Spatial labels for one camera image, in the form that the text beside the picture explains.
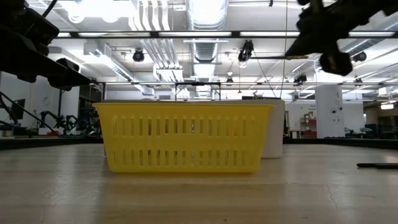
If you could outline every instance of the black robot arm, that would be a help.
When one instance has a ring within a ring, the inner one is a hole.
[[[322,54],[320,65],[328,73],[346,76],[352,70],[349,54],[338,49],[337,40],[345,39],[357,26],[383,11],[386,16],[398,11],[398,0],[337,0],[324,7],[322,0],[298,0],[310,6],[299,15],[300,35],[285,56]]]

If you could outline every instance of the wooden table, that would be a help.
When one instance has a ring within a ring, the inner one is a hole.
[[[102,145],[0,151],[0,223],[396,223],[398,151],[286,145],[255,174],[113,174]]]

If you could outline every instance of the fluorescent light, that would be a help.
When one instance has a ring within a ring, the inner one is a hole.
[[[230,37],[231,32],[214,31],[181,31],[181,32],[159,32],[160,37]]]
[[[107,85],[131,85],[131,83],[129,83],[129,82],[125,82],[125,83],[122,83],[122,82],[109,82],[109,83],[105,83],[105,84],[107,84]]]
[[[70,37],[70,33],[61,32],[61,33],[58,34],[57,37]]]
[[[382,110],[391,110],[391,109],[394,109],[394,105],[393,104],[381,105],[381,109]]]
[[[350,37],[391,37],[395,34],[395,32],[362,32],[362,31],[354,31],[350,32]]]
[[[241,37],[298,37],[300,32],[288,31],[288,32],[241,32]]]
[[[162,82],[142,82],[139,83],[140,85],[175,85],[175,83],[172,82],[167,82],[167,83],[162,83]]]
[[[195,44],[195,43],[210,43],[210,44],[223,44],[229,43],[228,40],[184,40],[186,44]]]
[[[79,32],[80,37],[150,37],[148,32]]]

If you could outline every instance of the ceiling duct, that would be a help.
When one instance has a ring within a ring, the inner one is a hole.
[[[228,11],[228,0],[186,0],[188,27],[190,30],[223,30]],[[210,78],[214,75],[215,65],[209,64],[218,54],[218,43],[193,43],[191,48],[195,62],[205,63],[193,66],[195,76]],[[210,93],[198,91],[200,96]]]
[[[398,19],[393,18],[385,23],[383,25],[379,26],[375,30],[383,30],[383,31],[395,31],[398,30]],[[352,41],[348,45],[342,48],[342,52],[349,53],[349,55],[352,57],[356,54],[361,53],[362,51],[382,42],[385,39],[357,39],[355,41]],[[311,55],[309,56],[308,60],[304,62],[303,64],[299,65],[295,69],[293,69],[287,76],[295,73],[298,70],[305,71],[309,69],[310,67],[313,66],[313,63],[309,63],[310,60],[318,60],[320,58],[319,55]]]
[[[117,60],[112,58],[112,50],[107,44],[100,45],[95,40],[85,42],[83,47],[84,55],[95,57],[99,63],[109,67],[114,73],[123,77],[127,82],[140,82],[132,77],[132,74],[123,67]],[[134,85],[143,94],[154,95],[155,90],[143,85]]]

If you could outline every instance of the camera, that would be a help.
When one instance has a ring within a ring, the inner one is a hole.
[[[142,49],[136,49],[136,52],[132,56],[132,59],[135,62],[143,62],[145,59],[144,53],[142,52]]]

